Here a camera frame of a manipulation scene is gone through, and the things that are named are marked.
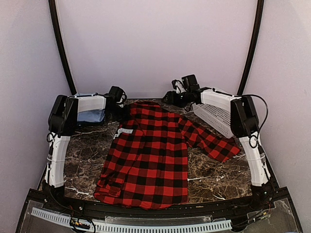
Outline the red black plaid shirt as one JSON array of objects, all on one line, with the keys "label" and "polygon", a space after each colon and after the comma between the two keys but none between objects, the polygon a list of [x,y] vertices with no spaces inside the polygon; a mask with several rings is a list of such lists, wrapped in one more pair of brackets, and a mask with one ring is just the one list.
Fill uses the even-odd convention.
[{"label": "red black plaid shirt", "polygon": [[126,106],[94,198],[125,207],[164,209],[188,202],[188,149],[226,162],[240,149],[183,115],[152,101]]}]

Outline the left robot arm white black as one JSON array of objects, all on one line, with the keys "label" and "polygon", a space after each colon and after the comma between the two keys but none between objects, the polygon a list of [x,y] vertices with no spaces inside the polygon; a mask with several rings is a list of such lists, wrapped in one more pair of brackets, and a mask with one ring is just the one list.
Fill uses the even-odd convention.
[{"label": "left robot arm white black", "polygon": [[57,96],[48,119],[47,169],[49,189],[64,190],[64,166],[70,138],[78,127],[101,126],[107,114],[119,115],[127,100],[123,89],[112,86],[108,93]]}]

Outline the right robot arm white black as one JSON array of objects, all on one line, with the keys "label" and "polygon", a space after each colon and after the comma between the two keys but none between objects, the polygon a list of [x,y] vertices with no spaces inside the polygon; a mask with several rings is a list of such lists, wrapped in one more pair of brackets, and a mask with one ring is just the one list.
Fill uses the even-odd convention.
[{"label": "right robot arm white black", "polygon": [[200,87],[195,75],[172,81],[173,90],[162,98],[165,104],[193,106],[194,114],[230,138],[238,138],[245,152],[251,172],[251,192],[248,207],[259,210],[271,200],[273,185],[266,154],[260,141],[262,124],[253,102],[254,95],[231,95],[212,87]]}]

